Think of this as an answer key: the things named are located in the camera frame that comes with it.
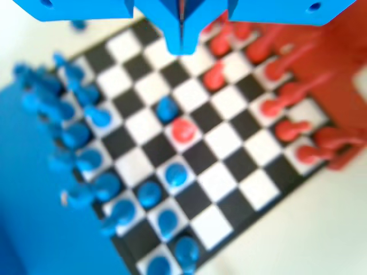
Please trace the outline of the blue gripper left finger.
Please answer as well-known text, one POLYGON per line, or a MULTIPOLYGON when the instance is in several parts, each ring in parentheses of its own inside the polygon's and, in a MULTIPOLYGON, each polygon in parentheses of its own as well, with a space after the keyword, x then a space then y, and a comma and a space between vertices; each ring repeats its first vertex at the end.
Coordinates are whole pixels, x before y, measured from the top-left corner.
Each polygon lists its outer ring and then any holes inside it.
POLYGON ((181 55, 181 31, 178 1, 135 1, 135 6, 164 34, 171 54, 181 55))

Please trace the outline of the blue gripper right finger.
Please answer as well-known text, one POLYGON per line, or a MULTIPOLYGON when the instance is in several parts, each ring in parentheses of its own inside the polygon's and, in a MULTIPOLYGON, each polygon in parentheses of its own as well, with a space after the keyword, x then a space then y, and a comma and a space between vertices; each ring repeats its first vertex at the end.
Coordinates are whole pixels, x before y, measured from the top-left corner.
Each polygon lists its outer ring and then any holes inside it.
POLYGON ((228 8, 228 1, 186 1, 181 27, 181 54, 195 52, 199 36, 204 28, 215 21, 228 8))

